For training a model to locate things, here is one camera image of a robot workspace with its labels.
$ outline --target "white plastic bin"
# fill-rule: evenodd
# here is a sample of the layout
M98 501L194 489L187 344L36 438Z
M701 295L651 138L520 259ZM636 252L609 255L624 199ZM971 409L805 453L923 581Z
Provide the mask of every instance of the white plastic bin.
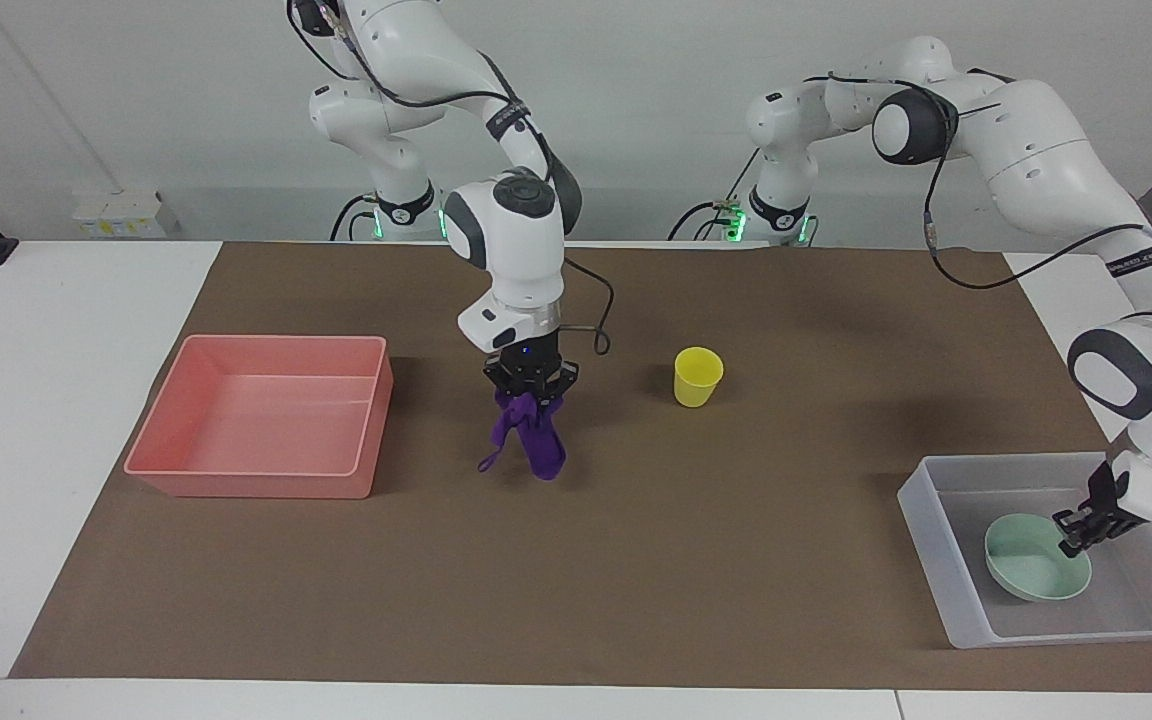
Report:
M1073 509L1087 500L1087 477L1104 460L1075 452L919 463L899 500L954 647L1152 641L1152 525L1093 547L1092 584L1068 601L1021 601L984 563L993 520Z

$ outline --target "white table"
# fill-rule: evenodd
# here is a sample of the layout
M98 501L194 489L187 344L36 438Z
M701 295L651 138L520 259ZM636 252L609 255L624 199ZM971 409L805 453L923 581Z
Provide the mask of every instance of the white table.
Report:
M695 247L692 243L680 243ZM645 243L665 247L664 243ZM714 249L730 249L713 243ZM33 242L0 268L0 717L963 717L1097 719L1152 712L1152 696L710 691L654 688L386 685L204 680L3 680L147 388L215 259L215 242ZM1036 256L1009 256L1028 265ZM1130 308L1094 258L1024 282L1063 353ZM1107 435L1121 425L1098 419ZM3 478L31 478L8 487Z

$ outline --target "green bowl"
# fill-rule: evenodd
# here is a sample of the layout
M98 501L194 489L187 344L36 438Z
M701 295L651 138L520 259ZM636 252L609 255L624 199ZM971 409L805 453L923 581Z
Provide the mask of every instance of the green bowl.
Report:
M984 533L984 560L1005 591L1030 602L1069 600L1092 582L1092 559L1066 558L1055 521L1043 515L1005 515Z

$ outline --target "yellow cup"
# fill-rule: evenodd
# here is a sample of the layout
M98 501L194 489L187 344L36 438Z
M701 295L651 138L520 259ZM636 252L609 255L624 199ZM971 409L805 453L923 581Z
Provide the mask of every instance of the yellow cup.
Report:
M673 359L673 396L683 407L708 402L723 379L723 361L707 347L689 347Z

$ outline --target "red plastic tray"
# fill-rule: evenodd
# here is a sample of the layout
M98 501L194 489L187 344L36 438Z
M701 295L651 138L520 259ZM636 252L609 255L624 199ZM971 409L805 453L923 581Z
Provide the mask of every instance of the red plastic tray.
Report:
M384 338L189 336L123 469L174 497L367 497L393 384Z

